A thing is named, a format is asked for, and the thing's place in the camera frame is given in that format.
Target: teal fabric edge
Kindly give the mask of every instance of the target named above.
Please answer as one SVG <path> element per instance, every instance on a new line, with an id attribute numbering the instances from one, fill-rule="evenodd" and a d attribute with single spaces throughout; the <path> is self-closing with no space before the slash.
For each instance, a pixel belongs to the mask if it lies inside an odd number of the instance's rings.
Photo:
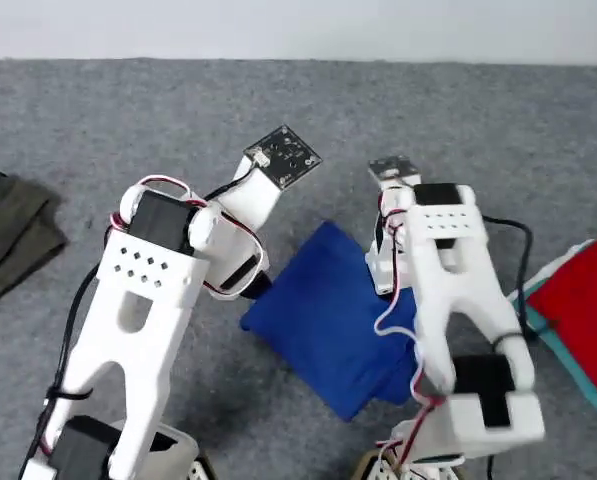
<path id="1" fill-rule="evenodd" d="M 547 280 L 542 280 L 532 287 L 525 290 L 525 295 L 527 298 L 538 290 Z M 518 310 L 518 300 L 514 300 L 512 302 L 514 308 Z M 543 328 L 547 325 L 547 320 L 536 310 L 531 308 L 530 305 L 527 305 L 527 322 L 529 326 L 534 329 L 538 330 Z M 582 391 L 585 398 L 592 404 L 592 406 L 597 410 L 597 388 L 591 382 L 587 374 L 584 372 L 578 362 L 574 359 L 574 357 L 569 353 L 569 350 L 565 346 L 564 343 L 558 337 L 558 334 L 554 331 L 547 331 L 540 335 L 540 338 L 545 342 L 545 344 L 554 352 L 558 360 L 564 365 L 565 369 L 569 372 L 572 376 L 578 388 Z"/>

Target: black cable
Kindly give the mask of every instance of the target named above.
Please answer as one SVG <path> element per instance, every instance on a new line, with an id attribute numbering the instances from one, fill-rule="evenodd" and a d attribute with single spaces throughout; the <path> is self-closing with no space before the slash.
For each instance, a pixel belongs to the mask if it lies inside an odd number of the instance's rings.
<path id="1" fill-rule="evenodd" d="M 42 442 L 42 436 L 45 433 L 45 429 L 47 428 L 47 424 L 49 423 L 49 419 L 51 418 L 51 414 L 56 407 L 56 401 L 59 398 L 65 398 L 68 400 L 84 400 L 89 398 L 92 391 L 85 393 L 66 393 L 60 390 L 62 386 L 62 382 L 65 378 L 65 371 L 67 369 L 67 359 L 69 357 L 69 347 L 71 346 L 71 337 L 74 333 L 74 325 L 76 323 L 76 317 L 78 315 L 78 308 L 80 307 L 80 303 L 82 302 L 83 297 L 85 296 L 85 292 L 87 288 L 96 277 L 96 273 L 98 272 L 98 265 L 96 264 L 85 276 L 82 283 L 78 287 L 76 294 L 74 295 L 74 299 L 71 303 L 71 307 L 69 308 L 69 314 L 67 315 L 67 323 L 65 325 L 65 332 L 62 337 L 62 347 L 60 348 L 60 357 L 58 359 L 58 367 L 56 368 L 56 374 L 54 375 L 54 382 L 51 386 L 47 389 L 46 404 L 43 411 L 38 416 L 38 422 L 36 423 L 36 432 L 34 433 L 34 438 L 29 445 L 29 449 L 27 450 L 27 454 L 25 455 L 25 461 L 18 472 L 18 480 L 21 480 L 24 473 L 25 468 L 27 467 L 27 462 L 31 460 L 36 451 L 40 447 Z"/>
<path id="2" fill-rule="evenodd" d="M 482 218 L 485 222 L 494 223 L 498 225 L 507 225 L 510 227 L 520 229 L 525 234 L 525 247 L 523 249 L 522 256 L 520 257 L 520 266 L 518 267 L 518 273 L 516 274 L 516 291 L 518 293 L 518 323 L 520 324 L 521 333 L 505 333 L 497 339 L 495 339 L 492 343 L 493 350 L 495 351 L 496 347 L 500 344 L 500 342 L 509 337 L 522 336 L 527 341 L 535 340 L 538 337 L 536 332 L 532 331 L 529 328 L 529 324 L 527 323 L 527 301 L 525 298 L 524 289 L 525 276 L 527 275 L 527 268 L 529 265 L 529 254 L 531 253 L 531 247 L 534 243 L 534 234 L 527 225 L 516 220 L 494 218 L 488 215 L 483 215 Z"/>
<path id="3" fill-rule="evenodd" d="M 494 480 L 494 457 L 495 455 L 487 457 L 487 480 Z"/>
<path id="4" fill-rule="evenodd" d="M 210 200 L 213 200 L 214 198 L 222 195 L 223 193 L 231 190 L 234 187 L 237 187 L 238 185 L 240 185 L 243 180 L 245 180 L 247 177 L 249 177 L 249 175 L 252 174 L 252 172 L 255 170 L 256 168 L 256 162 L 251 162 L 251 166 L 249 167 L 249 170 L 247 170 L 247 172 L 244 175 L 241 175 L 240 177 L 232 180 L 231 182 L 218 187 L 216 190 L 214 190 L 211 193 L 208 193 L 207 195 L 205 195 L 205 200 L 208 202 Z"/>

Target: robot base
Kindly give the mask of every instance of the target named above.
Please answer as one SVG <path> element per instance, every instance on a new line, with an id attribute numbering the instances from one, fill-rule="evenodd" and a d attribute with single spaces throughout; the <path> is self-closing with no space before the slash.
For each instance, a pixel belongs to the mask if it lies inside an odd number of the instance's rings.
<path id="1" fill-rule="evenodd" d="M 465 480 L 457 467 L 437 468 L 424 464 L 403 465 L 397 472 L 394 465 L 396 458 L 385 452 L 382 462 L 378 463 L 379 450 L 371 450 L 360 460 L 351 480 Z"/>

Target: red cloth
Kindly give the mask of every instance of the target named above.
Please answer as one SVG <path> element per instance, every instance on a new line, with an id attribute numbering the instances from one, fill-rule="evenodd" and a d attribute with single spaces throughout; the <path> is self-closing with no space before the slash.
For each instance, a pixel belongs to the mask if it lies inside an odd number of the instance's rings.
<path id="1" fill-rule="evenodd" d="M 555 330 L 597 388 L 597 241 L 534 292 L 529 304 Z"/>

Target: white wire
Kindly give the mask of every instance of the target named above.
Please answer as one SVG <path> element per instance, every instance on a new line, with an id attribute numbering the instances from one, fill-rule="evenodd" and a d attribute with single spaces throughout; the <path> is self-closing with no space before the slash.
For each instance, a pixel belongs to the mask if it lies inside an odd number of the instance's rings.
<path id="1" fill-rule="evenodd" d="M 392 226 L 392 241 L 393 241 L 393 248 L 394 250 L 397 248 L 396 247 L 396 233 L 398 231 L 399 227 L 393 227 Z M 391 297 L 391 302 L 389 303 L 389 306 L 387 307 L 387 309 L 382 312 L 378 318 L 376 318 L 376 320 L 374 321 L 374 332 L 376 333 L 376 335 L 384 337 L 387 335 L 392 335 L 395 333 L 400 333 L 402 335 L 405 335 L 407 337 L 409 337 L 413 342 L 414 342 L 414 356 L 416 358 L 416 371 L 414 372 L 414 375 L 411 377 L 411 380 L 409 381 L 409 391 L 411 392 L 411 396 L 412 398 L 418 402 L 420 405 L 422 406 L 427 406 L 430 403 L 430 400 L 425 397 L 424 395 L 419 394 L 418 392 L 416 392 L 416 383 L 418 382 L 418 379 L 420 378 L 420 376 L 422 375 L 422 370 L 423 370 L 423 352 L 421 351 L 421 346 L 420 346 L 420 342 L 418 341 L 418 338 L 416 337 L 416 334 L 411 331 L 408 328 L 405 327 L 401 327 L 401 326 L 393 326 L 393 327 L 387 327 L 387 328 L 380 328 L 380 324 L 383 322 L 383 320 L 385 320 L 385 318 L 387 318 L 391 312 L 393 312 L 394 308 L 396 308 L 396 304 L 398 303 L 398 299 L 400 298 L 400 274 L 398 273 L 398 262 L 397 262 L 397 257 L 394 255 L 394 259 L 393 259 L 393 263 L 392 263 L 392 273 L 394 275 L 394 292 L 393 295 Z"/>
<path id="2" fill-rule="evenodd" d="M 174 185 L 179 186 L 180 188 L 185 190 L 185 195 L 182 196 L 181 200 L 186 200 L 191 198 L 191 188 L 189 187 L 189 185 L 187 185 L 185 182 L 183 182 L 182 180 L 179 180 L 177 178 L 174 177 L 170 177 L 169 175 L 147 175 L 146 177 L 144 177 L 142 180 L 140 180 L 138 183 L 140 185 L 145 185 L 149 182 L 167 182 L 167 183 L 172 183 Z"/>
<path id="3" fill-rule="evenodd" d="M 378 463 L 378 466 L 380 468 L 382 468 L 382 466 L 383 466 L 382 465 L 382 457 L 385 454 L 385 452 L 388 449 L 390 449 L 391 447 L 395 447 L 395 446 L 401 445 L 402 443 L 403 443 L 402 439 L 395 439 L 395 440 L 391 440 L 391 441 L 390 440 L 385 441 L 385 443 L 383 444 L 383 446 L 380 447 L 380 451 L 378 452 L 377 463 Z"/>

